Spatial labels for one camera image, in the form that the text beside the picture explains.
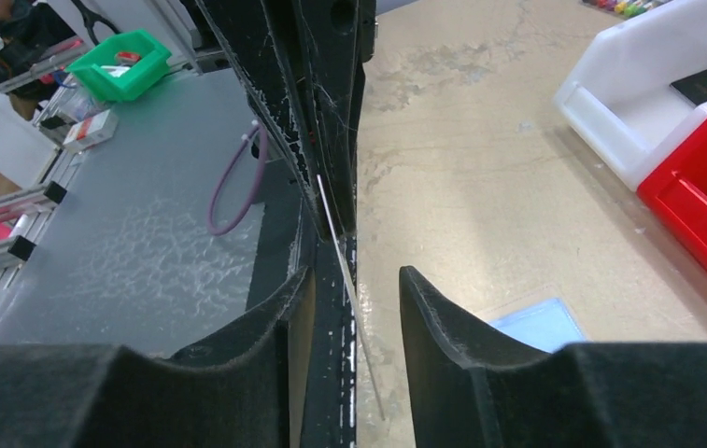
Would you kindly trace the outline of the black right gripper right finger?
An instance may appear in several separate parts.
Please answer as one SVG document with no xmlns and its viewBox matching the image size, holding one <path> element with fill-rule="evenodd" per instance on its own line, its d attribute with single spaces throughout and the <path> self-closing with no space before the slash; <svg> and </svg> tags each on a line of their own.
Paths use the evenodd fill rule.
<svg viewBox="0 0 707 448">
<path fill-rule="evenodd" d="M 707 343 L 572 343 L 546 353 L 399 272 L 419 447 L 707 447 Z"/>
</svg>

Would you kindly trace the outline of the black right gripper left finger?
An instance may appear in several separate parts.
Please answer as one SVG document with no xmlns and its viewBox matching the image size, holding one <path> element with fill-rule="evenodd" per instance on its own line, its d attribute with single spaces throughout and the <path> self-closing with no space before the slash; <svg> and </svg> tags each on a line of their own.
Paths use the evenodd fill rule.
<svg viewBox="0 0 707 448">
<path fill-rule="evenodd" d="M 166 359 L 124 345 L 0 345 L 0 447 L 297 447 L 315 303 L 305 267 Z"/>
</svg>

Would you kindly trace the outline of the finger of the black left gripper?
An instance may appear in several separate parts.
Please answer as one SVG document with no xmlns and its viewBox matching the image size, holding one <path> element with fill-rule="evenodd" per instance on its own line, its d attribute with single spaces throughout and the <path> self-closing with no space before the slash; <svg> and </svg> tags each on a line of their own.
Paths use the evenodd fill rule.
<svg viewBox="0 0 707 448">
<path fill-rule="evenodd" d="M 294 1 L 303 45 L 313 155 L 338 235 L 356 230 L 354 184 L 366 75 L 375 52 L 375 1 Z"/>
<path fill-rule="evenodd" d="M 198 8 L 264 125 L 297 180 L 318 237 L 329 238 L 310 147 L 304 104 L 296 82 L 300 50 L 291 1 L 199 1 Z"/>
</svg>

